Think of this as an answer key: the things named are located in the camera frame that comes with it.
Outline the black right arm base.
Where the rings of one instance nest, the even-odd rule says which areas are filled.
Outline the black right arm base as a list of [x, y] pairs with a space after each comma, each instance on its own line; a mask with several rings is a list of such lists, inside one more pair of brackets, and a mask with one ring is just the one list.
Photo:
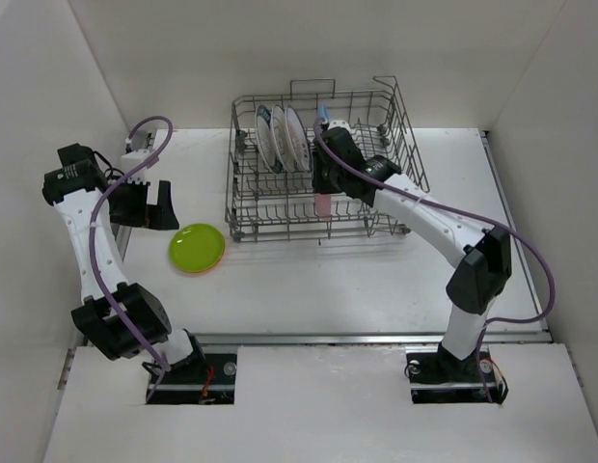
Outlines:
[[509, 387], [503, 372], [481, 349], [459, 361], [441, 346], [406, 352], [404, 374], [414, 404], [495, 403], [502, 405]]

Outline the orange plate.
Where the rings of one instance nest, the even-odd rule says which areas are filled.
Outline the orange plate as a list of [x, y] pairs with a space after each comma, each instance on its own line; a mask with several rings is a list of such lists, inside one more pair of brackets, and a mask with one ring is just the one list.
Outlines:
[[198, 278], [198, 277], [201, 277], [201, 276], [204, 276], [204, 275], [210, 273], [211, 271], [215, 271], [225, 261], [226, 257], [227, 257], [226, 253], [220, 255], [215, 263], [211, 264], [207, 268], [201, 269], [198, 272], [188, 272], [188, 271], [179, 269], [178, 267], [175, 267], [174, 271], [176, 271], [178, 273], [178, 275], [184, 276], [186, 278]]

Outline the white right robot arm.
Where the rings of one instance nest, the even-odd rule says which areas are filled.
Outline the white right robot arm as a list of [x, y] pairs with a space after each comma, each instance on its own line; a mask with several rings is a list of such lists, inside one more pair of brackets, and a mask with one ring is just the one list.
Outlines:
[[509, 233], [501, 226], [484, 229], [462, 220], [458, 212], [436, 207], [391, 160], [364, 157], [342, 126], [316, 123], [313, 157], [315, 192], [343, 193], [394, 218], [451, 265], [446, 294], [452, 308], [436, 368], [448, 381], [476, 380], [480, 331], [511, 276]]

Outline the blue plate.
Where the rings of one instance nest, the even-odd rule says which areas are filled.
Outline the blue plate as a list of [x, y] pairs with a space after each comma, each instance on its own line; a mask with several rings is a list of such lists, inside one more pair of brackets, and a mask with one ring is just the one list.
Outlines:
[[317, 118], [320, 120], [321, 124], [328, 124], [331, 121], [328, 108], [325, 104], [322, 104], [318, 107]]

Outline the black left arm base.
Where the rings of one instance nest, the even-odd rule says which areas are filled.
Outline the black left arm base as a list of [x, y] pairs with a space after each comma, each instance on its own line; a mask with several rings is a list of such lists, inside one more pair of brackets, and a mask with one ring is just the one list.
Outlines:
[[237, 374], [236, 352], [209, 352], [204, 361], [194, 359], [173, 368], [159, 379], [161, 367], [143, 362], [149, 374], [146, 404], [149, 405], [234, 405]]

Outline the pink plate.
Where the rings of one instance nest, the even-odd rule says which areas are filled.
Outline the pink plate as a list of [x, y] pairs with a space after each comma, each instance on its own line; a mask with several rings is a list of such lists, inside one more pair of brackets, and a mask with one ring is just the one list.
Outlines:
[[331, 196], [328, 194], [314, 195], [314, 209], [317, 217], [328, 219], [331, 217]]

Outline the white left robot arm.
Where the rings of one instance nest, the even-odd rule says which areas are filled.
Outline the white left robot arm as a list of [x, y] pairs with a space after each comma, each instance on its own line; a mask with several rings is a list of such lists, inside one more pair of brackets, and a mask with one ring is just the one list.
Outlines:
[[[149, 187], [119, 177], [110, 181], [93, 149], [72, 144], [58, 150], [61, 167], [45, 174], [42, 196], [68, 229], [81, 282], [81, 304], [71, 312], [76, 329], [107, 359], [133, 358], [147, 350], [160, 373], [200, 380], [206, 359], [197, 339], [175, 330], [161, 301], [127, 278], [116, 225], [175, 230], [169, 207], [149, 205]], [[162, 224], [150, 224], [161, 218]]]

